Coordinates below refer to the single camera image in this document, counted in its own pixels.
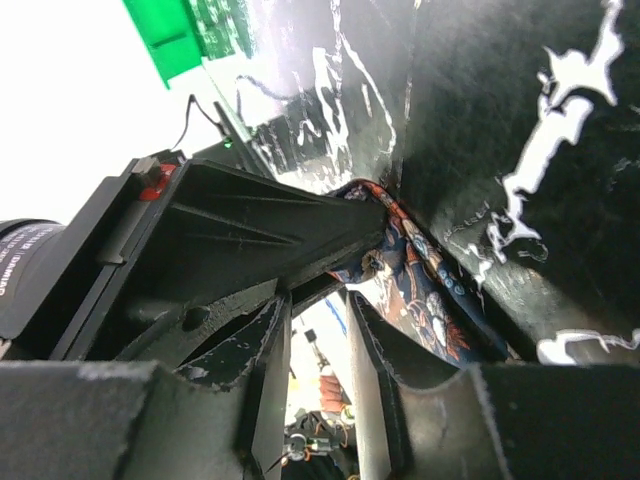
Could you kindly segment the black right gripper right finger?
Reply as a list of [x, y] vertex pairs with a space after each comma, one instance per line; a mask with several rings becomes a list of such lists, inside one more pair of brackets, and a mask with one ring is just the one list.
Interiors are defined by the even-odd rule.
[[639, 371], [457, 369], [347, 297], [364, 479], [635, 479]]

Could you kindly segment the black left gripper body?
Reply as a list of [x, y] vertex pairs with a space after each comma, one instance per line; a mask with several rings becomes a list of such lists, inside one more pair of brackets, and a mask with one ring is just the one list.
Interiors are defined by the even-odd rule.
[[123, 174], [102, 181], [67, 226], [1, 224], [1, 337], [28, 358], [64, 358], [118, 269], [131, 263], [144, 216], [170, 182]]

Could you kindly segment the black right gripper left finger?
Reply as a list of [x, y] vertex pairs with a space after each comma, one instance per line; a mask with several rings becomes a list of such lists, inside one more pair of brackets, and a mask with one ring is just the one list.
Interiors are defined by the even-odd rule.
[[158, 362], [1, 366], [5, 479], [277, 479], [291, 298], [176, 371]]

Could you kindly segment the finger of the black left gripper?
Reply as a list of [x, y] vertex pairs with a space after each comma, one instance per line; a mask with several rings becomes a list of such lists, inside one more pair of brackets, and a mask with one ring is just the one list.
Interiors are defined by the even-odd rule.
[[385, 222], [375, 203], [190, 161], [115, 224], [51, 358], [181, 363], [279, 291], [317, 296], [332, 269], [380, 241]]

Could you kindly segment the navy floral tie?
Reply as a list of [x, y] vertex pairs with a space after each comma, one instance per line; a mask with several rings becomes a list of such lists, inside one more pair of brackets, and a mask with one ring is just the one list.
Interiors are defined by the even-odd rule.
[[373, 202], [387, 212], [381, 242], [334, 269], [331, 275], [336, 280], [355, 285], [382, 274], [389, 298], [398, 300], [399, 308], [407, 313], [417, 342], [453, 366], [515, 359], [480, 302], [383, 187], [357, 179], [329, 195]]

